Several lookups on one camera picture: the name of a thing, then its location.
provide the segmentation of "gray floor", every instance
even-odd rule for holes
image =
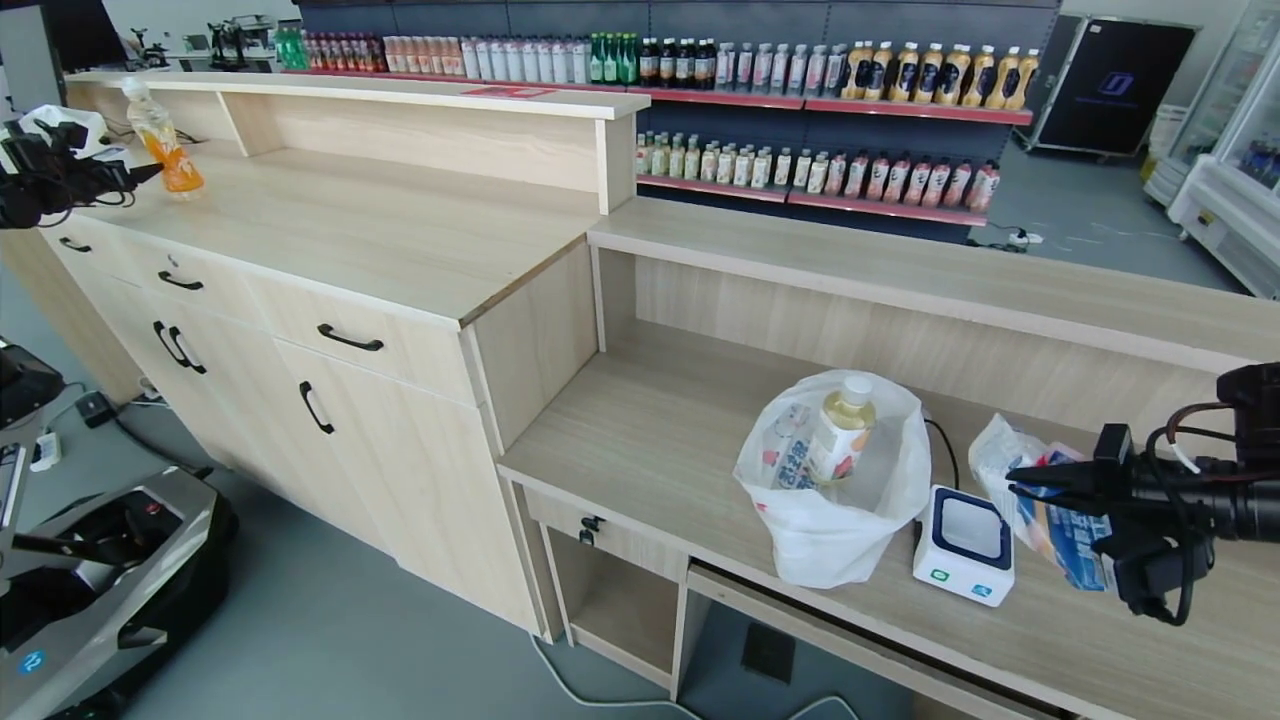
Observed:
[[[1032,254],[1224,290],[1234,282],[1149,206],[1133,168],[1010,149],[995,222],[1046,237]],[[995,228],[975,232],[1000,242]],[[90,382],[23,288],[0,268],[0,334]],[[72,400],[60,398],[58,406]],[[125,419],[192,460],[198,446],[163,409]],[[19,521],[29,527],[69,501],[159,470],[164,464],[114,427],[55,427],[64,460],[35,475]],[[204,632],[137,700],[131,720],[271,717],[682,717],[664,708],[600,710],[572,703],[527,635],[402,571],[376,551],[228,473],[215,486],[243,518],[229,598]],[[709,719],[783,717],[838,691],[863,720],[909,714],[909,693],[810,647],[783,687],[739,667],[746,620],[717,609],[690,671],[686,702]],[[550,648],[579,692],[599,700],[659,698],[663,691],[584,648]],[[845,717],[833,706],[809,720]]]

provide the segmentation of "white wall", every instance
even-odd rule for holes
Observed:
[[[148,45],[159,42],[174,53],[183,50],[182,36],[207,36],[207,23],[232,15],[261,13],[282,20],[300,17],[298,8],[289,0],[104,0],[102,4],[116,33],[132,38],[131,27],[147,28]]]
[[[1231,38],[1249,0],[1062,0],[1062,12],[1115,15],[1197,26],[1201,28],[1183,60],[1165,102],[1190,105],[1213,60]]]

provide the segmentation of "checkout counter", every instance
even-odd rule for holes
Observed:
[[[69,78],[72,104],[120,119],[119,82]],[[672,697],[721,602],[974,717],[1280,706],[1277,547],[1219,543],[1184,628],[1024,548],[1001,607],[968,602],[911,578],[909,528],[868,583],[814,591],[731,477],[768,400],[829,366],[910,387],[961,455],[997,411],[1087,450],[1276,360],[1271,304],[636,199],[643,95],[148,82],[207,138],[207,197],[154,182],[41,247],[215,459],[404,570]]]

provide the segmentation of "logo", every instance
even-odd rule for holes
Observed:
[[[1129,88],[1133,87],[1133,81],[1134,77],[1132,73],[1111,73],[1098,86],[1098,95],[1120,97],[1129,92]]]
[[[36,652],[32,652],[27,655],[27,657],[22,659],[22,664],[18,665],[18,674],[31,675],[36,670],[40,670],[40,666],[44,664],[45,664],[45,652],[37,650]]]

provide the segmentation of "bottle in plastic bag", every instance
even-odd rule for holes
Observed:
[[[845,378],[844,386],[822,402],[805,457],[809,479],[824,486],[852,475],[874,427],[870,380],[861,375]]]
[[[136,77],[124,78],[123,90],[129,99],[125,114],[133,132],[138,133],[155,161],[164,165],[161,178],[165,190],[177,200],[198,197],[200,188],[205,187],[205,178],[178,143],[178,132],[169,118],[169,110],[152,100],[151,91]]]

